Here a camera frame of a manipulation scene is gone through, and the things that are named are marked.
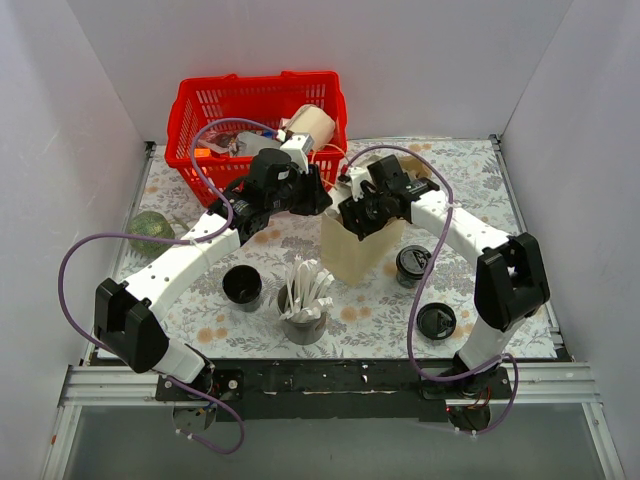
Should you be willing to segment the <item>stack of black paper cups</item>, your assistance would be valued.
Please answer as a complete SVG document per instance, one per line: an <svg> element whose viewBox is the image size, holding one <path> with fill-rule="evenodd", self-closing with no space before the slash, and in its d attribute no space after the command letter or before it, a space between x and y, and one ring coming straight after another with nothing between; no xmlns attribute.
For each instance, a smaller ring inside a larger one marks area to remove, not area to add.
<svg viewBox="0 0 640 480"><path fill-rule="evenodd" d="M222 288L233 306L241 311L254 312L261 303L262 279L252 266L231 268L223 277Z"/></svg>

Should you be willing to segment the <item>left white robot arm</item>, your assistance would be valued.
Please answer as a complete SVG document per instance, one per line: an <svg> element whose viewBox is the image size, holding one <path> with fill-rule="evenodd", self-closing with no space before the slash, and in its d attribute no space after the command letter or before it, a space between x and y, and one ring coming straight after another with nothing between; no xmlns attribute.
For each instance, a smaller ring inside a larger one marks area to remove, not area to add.
<svg viewBox="0 0 640 480"><path fill-rule="evenodd" d="M315 216L330 204L317 165L301 167L283 150L261 150L247 175L218 194L178 245L122 282L106 279L97 287L98 340L134 372L171 376L188 398L205 398L213 386L205 357L169 338L161 320L193 282L263 230L272 215Z"/></svg>

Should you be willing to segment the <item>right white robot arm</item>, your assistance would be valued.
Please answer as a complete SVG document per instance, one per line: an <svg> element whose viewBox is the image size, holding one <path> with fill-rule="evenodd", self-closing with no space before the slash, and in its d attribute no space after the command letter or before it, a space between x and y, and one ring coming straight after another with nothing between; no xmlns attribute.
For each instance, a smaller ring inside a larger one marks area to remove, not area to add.
<svg viewBox="0 0 640 480"><path fill-rule="evenodd" d="M481 221L457 205L454 191L436 172L432 179L411 179L395 155L359 168L353 160L342 167L340 184L350 196L338 205L344 227L358 239L379 232L391 219L403 219L437 236L426 271L435 269L443 246L449 246L475 269L474 306L479 315L446 376L416 371L433 383L453 383L464 397L475 397L489 384L487 371L508 356L505 348L515 332L550 298L550 288L537 239L511 235Z"/></svg>

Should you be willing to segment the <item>red plastic shopping basket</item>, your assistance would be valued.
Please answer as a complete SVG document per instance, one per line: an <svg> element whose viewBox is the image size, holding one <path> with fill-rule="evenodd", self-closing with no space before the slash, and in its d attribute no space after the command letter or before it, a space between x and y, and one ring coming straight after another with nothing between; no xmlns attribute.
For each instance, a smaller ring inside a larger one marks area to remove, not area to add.
<svg viewBox="0 0 640 480"><path fill-rule="evenodd" d="M168 118L166 163L181 174L197 200L207 207L217 196L192 165L191 143L196 134L207 128L225 134L253 131L266 135L305 104L321 108L335 122L330 145L309 155L309 161L319 167L323 184L329 185L336 180L347 150L348 116L339 74L327 70L183 80Z"/></svg>

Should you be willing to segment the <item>kraft paper bag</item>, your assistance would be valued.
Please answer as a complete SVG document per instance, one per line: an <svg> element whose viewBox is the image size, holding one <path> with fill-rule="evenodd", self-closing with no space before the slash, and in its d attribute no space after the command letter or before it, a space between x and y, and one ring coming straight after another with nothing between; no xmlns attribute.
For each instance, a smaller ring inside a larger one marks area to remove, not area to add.
<svg viewBox="0 0 640 480"><path fill-rule="evenodd" d="M335 278L349 286L356 286L398 244L406 222L389 220L380 231L360 241L342 224L337 203L335 200L321 215L321 263Z"/></svg>

